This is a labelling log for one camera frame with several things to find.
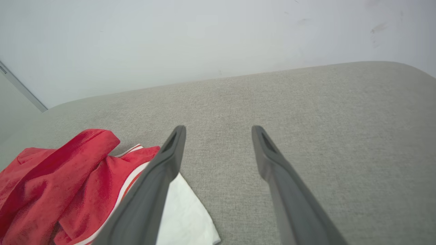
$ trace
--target white wall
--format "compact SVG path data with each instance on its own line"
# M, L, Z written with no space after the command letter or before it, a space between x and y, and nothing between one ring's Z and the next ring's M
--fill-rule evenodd
M0 72L0 144L41 111Z
M0 60L48 108L351 61L436 76L434 0L0 0Z

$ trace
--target white cloth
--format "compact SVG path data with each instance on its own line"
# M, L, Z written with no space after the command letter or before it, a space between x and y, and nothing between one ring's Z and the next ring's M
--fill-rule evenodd
M156 245L215 245L220 241L209 213L179 173L168 188Z

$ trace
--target gray upholstery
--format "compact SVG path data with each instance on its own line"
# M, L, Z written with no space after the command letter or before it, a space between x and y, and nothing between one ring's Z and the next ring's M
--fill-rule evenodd
M436 244L436 79L357 62L181 83L58 105L0 146L56 148L88 128L163 144L187 128L181 173L229 244L279 244L251 126L262 125L352 245Z

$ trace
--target metal strip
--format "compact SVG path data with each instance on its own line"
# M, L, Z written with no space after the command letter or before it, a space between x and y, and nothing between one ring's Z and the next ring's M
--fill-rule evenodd
M0 62L0 69L4 76L20 91L38 110L45 112L45 107L4 65Z

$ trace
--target gray fabric surface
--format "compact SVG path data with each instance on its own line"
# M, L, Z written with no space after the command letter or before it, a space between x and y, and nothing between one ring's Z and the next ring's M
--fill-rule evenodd
M262 125L346 240L436 244L436 79L357 62L147 88L56 106L0 146L56 148L88 128L163 144L187 128L181 173L229 244L279 244L251 126Z

